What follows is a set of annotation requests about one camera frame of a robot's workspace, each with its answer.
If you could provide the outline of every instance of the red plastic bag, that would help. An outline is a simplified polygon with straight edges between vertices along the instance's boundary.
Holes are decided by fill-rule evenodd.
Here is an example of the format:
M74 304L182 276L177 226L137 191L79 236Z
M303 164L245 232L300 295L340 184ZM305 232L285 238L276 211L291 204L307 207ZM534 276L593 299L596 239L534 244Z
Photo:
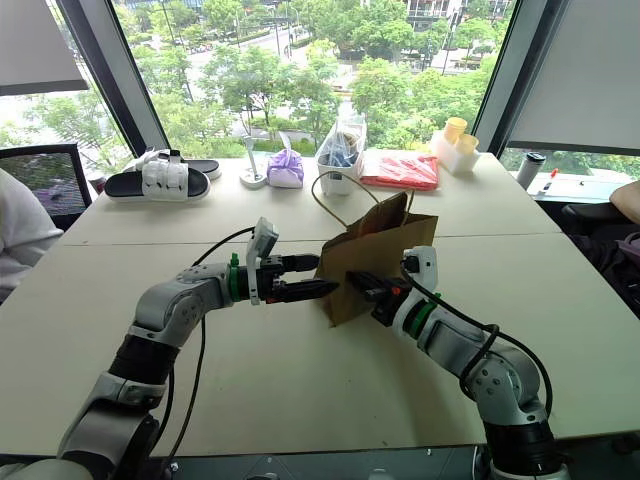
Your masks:
M437 158L419 152L365 152L362 183L382 187L435 190Z

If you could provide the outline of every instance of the white table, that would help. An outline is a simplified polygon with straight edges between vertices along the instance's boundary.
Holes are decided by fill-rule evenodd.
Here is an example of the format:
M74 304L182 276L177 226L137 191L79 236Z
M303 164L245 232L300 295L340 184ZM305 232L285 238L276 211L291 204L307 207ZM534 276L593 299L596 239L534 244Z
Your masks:
M260 216L278 226L282 241L328 240L344 230L311 197L311 183L318 175L313 159L304 160L303 190L246 190L238 180L245 163L221 160L222 176L212 182L208 197L193 204L122 204L101 195L61 241L65 245L211 243L254 225ZM320 198L347 223L372 206L364 191L325 197L320 185L316 188ZM381 199L398 192L372 190ZM491 155L484 156L474 174L466 177L453 177L441 168L440 187L417 193L411 210L439 215L439 237L560 232Z
M282 242L276 252L321 245ZM440 237L435 246L438 291L478 320L500 324L546 364L557 437L640 429L640 322L562 234ZM213 261L242 248L228 245ZM110 365L142 292L202 251L55 246L0 307L0 452L53 454ZM243 303L207 322L182 455L484 442L457 380L366 315L329 328L313 302ZM156 454L176 437L198 337L178 359L174 416Z

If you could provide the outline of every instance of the black lid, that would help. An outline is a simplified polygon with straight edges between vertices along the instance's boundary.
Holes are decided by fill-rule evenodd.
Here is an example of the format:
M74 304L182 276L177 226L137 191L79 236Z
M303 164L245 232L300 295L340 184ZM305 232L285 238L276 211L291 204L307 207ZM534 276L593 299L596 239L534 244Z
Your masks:
M527 153L527 160L534 163L544 163L547 159L544 155L538 152L529 152Z

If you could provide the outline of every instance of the white sleeve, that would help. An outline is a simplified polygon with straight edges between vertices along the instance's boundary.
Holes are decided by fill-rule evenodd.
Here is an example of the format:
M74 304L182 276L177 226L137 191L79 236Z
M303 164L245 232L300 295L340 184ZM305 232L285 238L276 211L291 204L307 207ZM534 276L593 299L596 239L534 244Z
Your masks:
M0 300L60 235L35 195L0 169Z

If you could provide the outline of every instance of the yellow cup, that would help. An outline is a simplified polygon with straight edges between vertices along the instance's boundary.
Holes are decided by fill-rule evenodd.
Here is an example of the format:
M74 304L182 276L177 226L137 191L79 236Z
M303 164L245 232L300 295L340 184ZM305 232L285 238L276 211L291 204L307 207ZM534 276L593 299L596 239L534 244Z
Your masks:
M451 144L456 143L458 137L467 128L467 121L464 118L450 117L444 125L444 138Z
M478 145L479 140L473 135L463 133L458 137L456 142L456 150L462 155L470 155Z

